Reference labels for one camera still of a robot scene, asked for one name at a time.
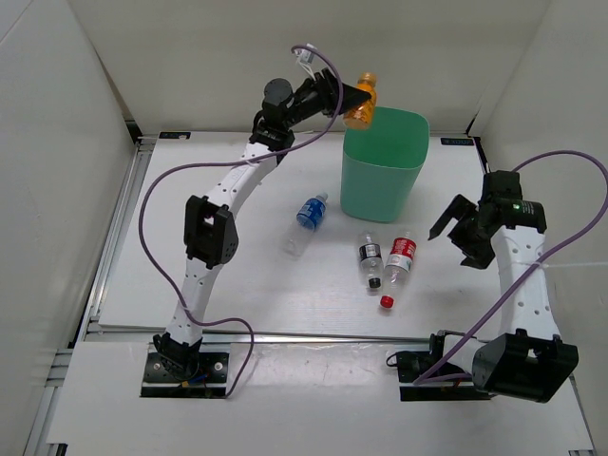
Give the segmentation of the green plastic bin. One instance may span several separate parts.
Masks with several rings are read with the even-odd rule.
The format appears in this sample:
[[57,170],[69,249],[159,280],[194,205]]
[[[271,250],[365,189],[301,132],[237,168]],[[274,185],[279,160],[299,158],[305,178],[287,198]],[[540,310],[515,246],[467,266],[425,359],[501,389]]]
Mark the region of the green plastic bin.
[[377,107],[365,130],[346,131],[340,206],[353,218],[394,222],[424,166],[428,120],[415,112]]

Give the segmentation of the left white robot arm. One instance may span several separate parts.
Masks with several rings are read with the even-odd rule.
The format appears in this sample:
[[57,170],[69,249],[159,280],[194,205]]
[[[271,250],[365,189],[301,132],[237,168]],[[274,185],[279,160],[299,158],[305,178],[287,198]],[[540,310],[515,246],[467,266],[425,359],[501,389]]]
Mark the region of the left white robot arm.
[[368,91],[338,82],[328,69],[299,88],[281,78],[264,87],[241,164],[232,166],[205,196],[192,196],[185,204],[186,273],[170,323],[153,338],[162,364],[178,380],[200,372],[201,323],[219,272],[238,248],[238,211],[294,144],[294,126],[316,114],[342,115],[370,100]]

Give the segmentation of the orange juice bottle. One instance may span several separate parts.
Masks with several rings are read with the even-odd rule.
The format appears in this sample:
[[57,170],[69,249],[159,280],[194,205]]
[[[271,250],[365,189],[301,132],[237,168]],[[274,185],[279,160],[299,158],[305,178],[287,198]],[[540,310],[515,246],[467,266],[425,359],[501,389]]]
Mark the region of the orange juice bottle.
[[376,106],[377,94],[375,86],[377,77],[374,73],[362,73],[357,82],[357,88],[370,94],[370,98],[357,108],[351,109],[343,116],[343,124],[348,129],[366,130],[371,126]]

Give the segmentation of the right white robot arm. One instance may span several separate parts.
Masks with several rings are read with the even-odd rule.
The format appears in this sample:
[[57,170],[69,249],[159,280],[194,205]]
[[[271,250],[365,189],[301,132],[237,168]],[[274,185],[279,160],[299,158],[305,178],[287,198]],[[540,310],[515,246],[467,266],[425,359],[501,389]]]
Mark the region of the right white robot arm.
[[483,270],[496,263],[501,295],[467,332],[440,333],[421,379],[447,380],[462,370],[478,391],[548,402],[577,366],[579,352],[562,341],[551,312],[541,269],[542,205],[523,198],[518,173],[495,171],[484,176],[478,202],[456,196],[429,236],[437,238],[451,220],[447,236],[464,254],[463,265]]

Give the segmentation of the aluminium frame rail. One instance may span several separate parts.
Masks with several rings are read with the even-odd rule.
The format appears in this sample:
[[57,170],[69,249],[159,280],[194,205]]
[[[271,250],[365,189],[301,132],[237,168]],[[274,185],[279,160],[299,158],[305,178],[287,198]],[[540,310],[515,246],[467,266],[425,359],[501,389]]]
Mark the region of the aluminium frame rail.
[[[142,149],[85,341],[147,341],[164,329],[177,303],[173,286],[185,273],[184,205],[218,184],[225,163],[243,148],[240,134],[203,132]],[[330,135],[294,152],[243,204],[236,256],[219,274],[205,314],[213,338],[247,329],[272,342],[423,338],[468,330],[499,297],[495,267],[461,266],[460,251],[446,237],[428,239],[454,196],[480,196],[483,168],[475,146],[432,139],[402,217],[375,226],[384,249],[401,230],[411,231],[418,245],[408,286],[390,310],[380,307],[359,273],[356,241],[368,224],[340,209],[341,149],[341,138]],[[296,213],[321,192],[328,194],[321,226],[301,256],[287,254],[283,241]]]

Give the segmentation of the red label water bottle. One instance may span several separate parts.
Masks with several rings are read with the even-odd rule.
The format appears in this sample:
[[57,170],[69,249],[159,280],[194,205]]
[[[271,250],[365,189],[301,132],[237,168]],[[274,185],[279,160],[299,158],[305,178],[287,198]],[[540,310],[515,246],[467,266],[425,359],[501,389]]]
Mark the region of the red label water bottle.
[[381,277],[380,306],[390,310],[402,297],[417,250],[411,231],[401,230],[391,244]]

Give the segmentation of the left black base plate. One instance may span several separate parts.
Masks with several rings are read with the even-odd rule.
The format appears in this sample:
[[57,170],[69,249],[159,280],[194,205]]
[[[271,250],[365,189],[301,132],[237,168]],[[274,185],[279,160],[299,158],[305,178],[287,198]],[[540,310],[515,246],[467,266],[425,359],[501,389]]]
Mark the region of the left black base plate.
[[152,344],[149,345],[142,373],[141,398],[222,399],[227,391],[230,347],[200,347],[194,372],[175,376]]

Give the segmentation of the blue label water bottle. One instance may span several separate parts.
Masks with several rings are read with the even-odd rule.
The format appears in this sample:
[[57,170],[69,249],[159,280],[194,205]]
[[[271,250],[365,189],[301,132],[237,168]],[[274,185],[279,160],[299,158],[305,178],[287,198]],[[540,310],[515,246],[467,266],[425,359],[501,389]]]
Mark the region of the blue label water bottle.
[[300,257],[304,253],[324,220],[327,199],[328,194],[321,192],[307,199],[298,210],[283,241],[283,250],[287,254]]

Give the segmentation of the black label water bottle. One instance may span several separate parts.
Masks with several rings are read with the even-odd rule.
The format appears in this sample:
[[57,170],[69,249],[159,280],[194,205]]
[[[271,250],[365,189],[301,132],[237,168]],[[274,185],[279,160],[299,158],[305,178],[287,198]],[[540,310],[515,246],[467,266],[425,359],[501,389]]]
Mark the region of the black label water bottle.
[[373,231],[364,231],[358,239],[359,268],[367,287],[376,291],[381,288],[384,269],[378,236]]

